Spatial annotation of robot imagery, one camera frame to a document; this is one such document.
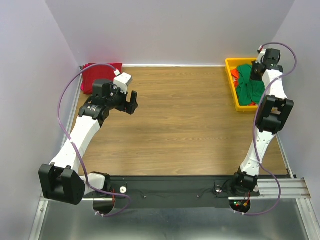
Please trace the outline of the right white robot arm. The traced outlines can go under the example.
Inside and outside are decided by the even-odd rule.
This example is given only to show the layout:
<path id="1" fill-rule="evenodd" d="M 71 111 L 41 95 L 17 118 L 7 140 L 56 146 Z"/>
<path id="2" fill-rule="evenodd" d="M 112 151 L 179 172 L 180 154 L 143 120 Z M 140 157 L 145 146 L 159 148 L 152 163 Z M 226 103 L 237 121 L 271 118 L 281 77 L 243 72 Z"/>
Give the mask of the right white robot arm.
<path id="1" fill-rule="evenodd" d="M 263 82 L 266 93 L 262 95 L 253 125 L 253 140 L 247 156 L 234 174 L 231 190 L 245 195 L 258 191 L 258 177 L 268 146 L 287 122 L 294 107 L 283 87 L 283 67 L 279 65 L 281 52 L 262 47 L 252 63 L 251 80 Z"/>

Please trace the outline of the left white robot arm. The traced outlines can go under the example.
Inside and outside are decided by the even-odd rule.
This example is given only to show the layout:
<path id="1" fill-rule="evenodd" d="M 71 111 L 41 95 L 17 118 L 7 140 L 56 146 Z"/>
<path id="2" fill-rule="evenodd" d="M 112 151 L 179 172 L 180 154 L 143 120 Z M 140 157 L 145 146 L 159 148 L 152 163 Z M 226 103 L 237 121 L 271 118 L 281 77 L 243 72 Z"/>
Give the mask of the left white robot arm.
<path id="1" fill-rule="evenodd" d="M 114 80 L 97 79 L 92 94 L 79 109 L 71 134 L 50 164 L 43 164 L 39 180 L 46 199 L 77 205 L 91 192 L 109 191 L 111 183 L 106 173 L 92 172 L 79 176 L 83 156 L 95 134 L 101 129 L 110 111 L 116 109 L 132 115 L 138 107 L 137 92 L 127 101 L 133 78 L 122 73 Z"/>

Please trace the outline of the green t shirt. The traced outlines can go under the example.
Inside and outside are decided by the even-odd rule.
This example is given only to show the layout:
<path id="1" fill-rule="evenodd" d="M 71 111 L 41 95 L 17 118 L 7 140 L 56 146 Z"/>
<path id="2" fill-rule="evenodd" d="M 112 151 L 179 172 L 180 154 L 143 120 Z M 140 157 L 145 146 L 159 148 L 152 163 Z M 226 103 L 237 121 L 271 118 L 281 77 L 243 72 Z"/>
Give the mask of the green t shirt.
<path id="1" fill-rule="evenodd" d="M 238 71 L 238 86 L 236 94 L 240 106 L 249 106 L 252 103 L 259 104 L 261 97 L 265 91 L 265 84 L 262 81 L 251 80 L 252 65 L 239 65 Z"/>

